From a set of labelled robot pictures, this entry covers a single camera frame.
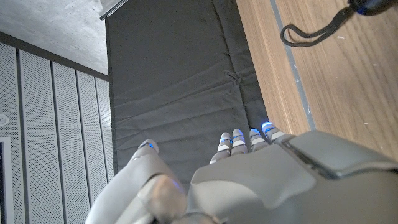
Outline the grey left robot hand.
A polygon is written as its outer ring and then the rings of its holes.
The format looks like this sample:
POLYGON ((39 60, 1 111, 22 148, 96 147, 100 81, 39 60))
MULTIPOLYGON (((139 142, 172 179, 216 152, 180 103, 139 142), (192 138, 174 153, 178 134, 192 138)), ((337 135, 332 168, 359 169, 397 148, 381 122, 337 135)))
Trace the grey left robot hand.
POLYGON ((397 162, 338 136, 270 122, 223 133, 188 190, 145 140, 87 223, 396 223, 397 162))

